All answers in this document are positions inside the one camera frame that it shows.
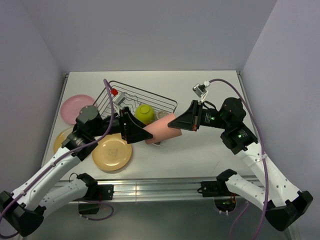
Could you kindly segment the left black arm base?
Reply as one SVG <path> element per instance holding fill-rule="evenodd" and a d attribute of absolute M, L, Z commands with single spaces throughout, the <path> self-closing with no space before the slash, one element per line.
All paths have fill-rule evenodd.
<path fill-rule="evenodd" d="M 102 221 L 109 219 L 114 214 L 114 207 L 106 202 L 113 198 L 114 186 L 112 184 L 99 185 L 98 181 L 89 174 L 82 173 L 69 181 L 67 187 L 70 191 L 75 190 L 75 200 L 82 202 L 78 204 L 78 213 L 81 218 L 87 221 Z M 99 212 L 101 207 L 106 207 L 110 213 L 102 218 L 92 217 Z"/>

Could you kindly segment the small patterned glass cup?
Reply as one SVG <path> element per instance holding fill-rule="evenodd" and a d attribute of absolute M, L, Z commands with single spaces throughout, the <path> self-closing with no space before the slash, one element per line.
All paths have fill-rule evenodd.
<path fill-rule="evenodd" d="M 161 118 L 163 118 L 163 117 L 165 117 L 167 115 L 168 115 L 168 113 L 166 111 L 162 111 L 161 110 L 161 111 L 158 111 L 156 113 L 155 117 L 156 117 L 157 120 L 159 120 L 159 119 L 161 119 Z"/>

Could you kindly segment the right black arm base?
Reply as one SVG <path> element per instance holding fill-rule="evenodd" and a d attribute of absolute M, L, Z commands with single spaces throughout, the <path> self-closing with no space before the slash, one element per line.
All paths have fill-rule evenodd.
<path fill-rule="evenodd" d="M 237 194 L 230 192 L 222 184 L 215 181 L 202 181 L 197 193 L 203 198 L 214 198 L 214 206 L 219 214 L 230 214 L 240 210 L 244 203 L 237 203 Z"/>

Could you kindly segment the cream yellow floral plate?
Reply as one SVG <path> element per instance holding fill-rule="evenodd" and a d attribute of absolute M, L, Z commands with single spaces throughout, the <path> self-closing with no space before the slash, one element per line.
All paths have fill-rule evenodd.
<path fill-rule="evenodd" d="M 58 149 L 62 146 L 62 143 L 66 140 L 66 138 L 68 137 L 68 135 L 73 131 L 73 128 L 67 128 L 65 130 L 63 130 L 62 132 L 60 132 L 53 144 L 53 153 L 55 154 Z"/>

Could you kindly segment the pink plastic cup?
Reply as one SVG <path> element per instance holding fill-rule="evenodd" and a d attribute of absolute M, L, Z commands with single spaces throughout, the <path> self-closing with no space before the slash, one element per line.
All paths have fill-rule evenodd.
<path fill-rule="evenodd" d="M 149 145 L 181 136 L 180 129 L 168 127 L 168 123 L 175 118 L 175 114 L 170 113 L 144 127 L 144 130 L 153 135 L 153 138 L 145 140 L 145 143 Z"/>

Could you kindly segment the lime green bowl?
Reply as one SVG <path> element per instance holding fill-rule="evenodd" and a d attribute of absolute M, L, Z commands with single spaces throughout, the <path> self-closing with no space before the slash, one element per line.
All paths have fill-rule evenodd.
<path fill-rule="evenodd" d="M 142 104 L 136 109 L 134 116 L 145 125 L 149 125 L 155 119 L 155 112 L 150 105 Z"/>

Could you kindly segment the orange plastic plate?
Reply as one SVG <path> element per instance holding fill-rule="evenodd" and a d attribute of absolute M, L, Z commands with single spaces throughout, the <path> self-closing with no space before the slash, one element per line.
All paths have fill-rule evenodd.
<path fill-rule="evenodd" d="M 130 161 L 132 151 L 132 146 L 120 134 L 112 134 L 98 142 L 98 146 L 92 151 L 92 159 L 103 171 L 118 171 Z"/>

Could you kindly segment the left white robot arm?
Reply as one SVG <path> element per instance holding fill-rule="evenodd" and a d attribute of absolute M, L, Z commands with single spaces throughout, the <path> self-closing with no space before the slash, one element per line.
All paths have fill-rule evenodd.
<path fill-rule="evenodd" d="M 103 119 L 94 105 L 83 107 L 73 131 L 67 136 L 55 155 L 29 180 L 12 192 L 0 194 L 0 217 L 17 234 L 26 237 L 33 233 L 45 217 L 73 200 L 99 199 L 98 182 L 87 173 L 79 174 L 69 184 L 52 187 L 72 168 L 84 161 L 98 146 L 98 136 L 121 134 L 127 143 L 153 138 L 145 124 L 135 119 L 128 107 L 119 116 L 112 113 Z"/>

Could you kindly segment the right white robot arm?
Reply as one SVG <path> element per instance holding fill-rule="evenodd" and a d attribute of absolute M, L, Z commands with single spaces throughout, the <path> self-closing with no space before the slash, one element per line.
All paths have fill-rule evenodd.
<path fill-rule="evenodd" d="M 222 129 L 223 144 L 247 165 L 264 188 L 227 169 L 215 181 L 203 181 L 200 192 L 203 197 L 236 194 L 261 210 L 267 221 L 278 231 L 286 230 L 301 217 L 311 202 L 312 195 L 293 185 L 262 152 L 262 145 L 254 133 L 244 124 L 246 116 L 241 99 L 227 98 L 220 110 L 205 108 L 193 100 L 189 109 L 168 123 L 168 127 L 197 131 L 200 126 Z"/>

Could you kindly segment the pink plastic plate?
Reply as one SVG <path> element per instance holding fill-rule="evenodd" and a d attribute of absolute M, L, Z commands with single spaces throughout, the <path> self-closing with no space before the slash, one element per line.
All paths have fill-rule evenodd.
<path fill-rule="evenodd" d="M 91 96 L 85 94 L 74 95 L 62 103 L 60 116 L 66 124 L 74 125 L 80 110 L 94 103 L 95 100 Z"/>

